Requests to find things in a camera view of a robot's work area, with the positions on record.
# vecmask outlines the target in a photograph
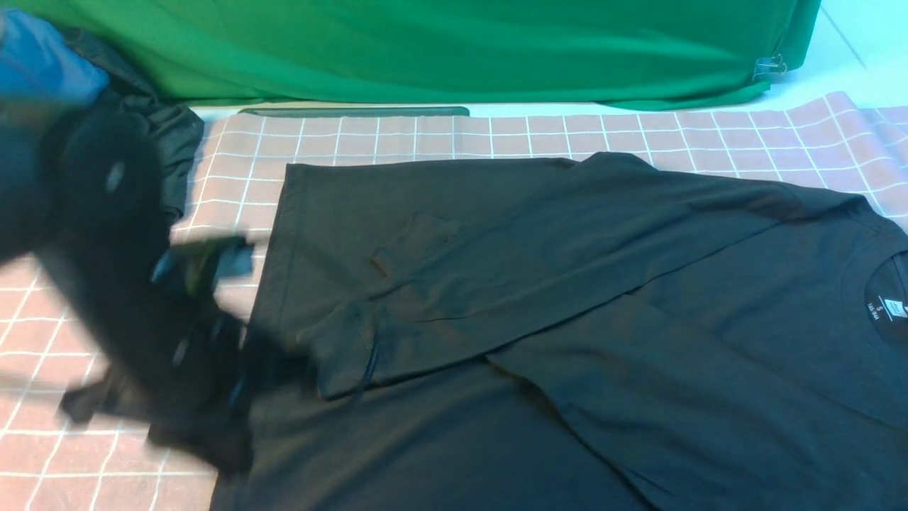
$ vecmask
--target t-shirt sleeve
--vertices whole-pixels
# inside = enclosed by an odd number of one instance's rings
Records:
[[[387,385],[566,321],[781,222],[863,200],[817,192],[805,202],[779,183],[596,155],[432,255],[395,266],[393,278],[300,340],[319,359],[324,397],[355,388],[370,359],[372,381]]]

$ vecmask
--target green backdrop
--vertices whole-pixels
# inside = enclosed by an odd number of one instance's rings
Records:
[[[820,0],[14,0],[195,104],[749,101],[804,61]]]

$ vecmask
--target white surface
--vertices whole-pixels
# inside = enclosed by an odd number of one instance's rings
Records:
[[[908,0],[824,0],[823,10],[879,89],[873,106],[908,105]]]
[[[908,75],[908,37],[902,26],[906,23],[908,0],[824,0],[804,65],[778,78],[759,100],[716,110],[784,110],[835,91],[846,92],[859,107],[908,105],[908,82],[903,79]],[[627,113],[595,104],[464,106],[477,117]],[[239,109],[196,111],[208,120]]]

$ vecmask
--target black t-shirt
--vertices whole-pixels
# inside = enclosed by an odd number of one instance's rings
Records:
[[[362,172],[288,171],[253,317],[319,373],[212,509],[908,506],[904,341],[866,303],[908,239],[862,197],[614,154]]]

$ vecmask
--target clothing label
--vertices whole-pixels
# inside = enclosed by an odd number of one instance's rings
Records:
[[[889,316],[908,318],[908,311],[905,311],[904,304],[898,300],[890,300],[884,298],[883,306],[886,307],[886,311],[889,313]]]
[[[864,303],[883,341],[895,353],[908,347],[908,271],[898,257],[886,261],[867,283]]]

